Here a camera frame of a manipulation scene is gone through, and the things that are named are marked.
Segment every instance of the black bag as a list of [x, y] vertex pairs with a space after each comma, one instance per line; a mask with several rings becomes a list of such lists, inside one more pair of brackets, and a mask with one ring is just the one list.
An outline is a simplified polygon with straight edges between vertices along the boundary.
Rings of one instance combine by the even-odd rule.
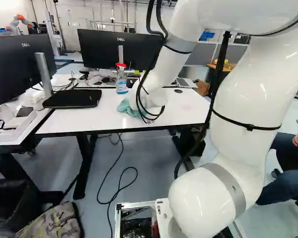
[[0, 179], [0, 233], [17, 232], [41, 213], [42, 203], [27, 181]]

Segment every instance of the dell logo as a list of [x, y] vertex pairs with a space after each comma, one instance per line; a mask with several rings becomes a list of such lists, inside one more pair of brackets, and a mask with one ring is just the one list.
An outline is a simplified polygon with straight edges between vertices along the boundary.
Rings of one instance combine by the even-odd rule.
[[26, 43], [26, 42], [22, 43], [21, 45], [22, 45], [22, 47], [29, 47], [30, 46], [29, 43]]

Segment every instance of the cleaning cloth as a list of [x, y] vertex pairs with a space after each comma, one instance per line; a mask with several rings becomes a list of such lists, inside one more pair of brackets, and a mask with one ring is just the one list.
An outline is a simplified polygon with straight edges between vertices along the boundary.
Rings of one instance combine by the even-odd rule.
[[140, 118], [141, 119], [141, 115], [139, 113], [139, 111], [133, 110], [130, 107], [130, 103], [129, 103], [129, 98], [125, 98], [117, 107], [117, 110], [122, 112], [122, 113], [127, 113], [128, 115], [135, 117], [135, 118]]

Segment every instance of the tabletop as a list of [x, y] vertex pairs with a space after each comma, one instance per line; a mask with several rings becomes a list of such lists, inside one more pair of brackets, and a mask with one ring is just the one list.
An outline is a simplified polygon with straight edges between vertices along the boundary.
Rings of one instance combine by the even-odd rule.
[[193, 89], [165, 88], [168, 102], [163, 114], [153, 123], [117, 111], [126, 95], [118, 95], [114, 88], [102, 88], [102, 97], [95, 108], [57, 109], [38, 129], [36, 135], [44, 137], [70, 135], [73, 132], [97, 131], [99, 133], [161, 129], [177, 125], [203, 124], [210, 103]]

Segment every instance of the floor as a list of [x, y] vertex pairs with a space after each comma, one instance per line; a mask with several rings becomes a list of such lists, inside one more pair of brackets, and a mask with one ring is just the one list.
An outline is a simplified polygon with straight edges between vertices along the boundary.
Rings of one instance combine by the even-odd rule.
[[[61, 68], [58, 73], [78, 73], [82, 64], [72, 63]], [[298, 133], [298, 100], [293, 103], [284, 119], [281, 131]], [[121, 172], [133, 166], [138, 170], [134, 184], [121, 191], [110, 207], [110, 220], [114, 226], [114, 209], [119, 202], [150, 201], [166, 197], [173, 182], [173, 170], [179, 154], [168, 131], [149, 131], [124, 133], [122, 135], [124, 152], [109, 174], [100, 194], [100, 199], [108, 200], [116, 192]], [[206, 149], [196, 165], [211, 161], [216, 149], [206, 138]], [[122, 149], [118, 143], [113, 145], [109, 137], [100, 138], [96, 143], [93, 163], [86, 188], [86, 197], [77, 201], [80, 217], [87, 238], [109, 237], [110, 228], [106, 218], [106, 205], [99, 205], [96, 195], [99, 186]], [[41, 190], [65, 190], [79, 171], [81, 155], [75, 137], [45, 138], [37, 147], [37, 155], [15, 155], [21, 165]], [[270, 171], [278, 168], [277, 159], [272, 151], [267, 158], [265, 183], [272, 178]], [[130, 171], [123, 176], [122, 184], [131, 181], [135, 173]], [[66, 199], [71, 200], [71, 191]], [[298, 235], [298, 208], [293, 202], [279, 203], [265, 207], [254, 206], [241, 215], [236, 224], [244, 238], [293, 238]]]

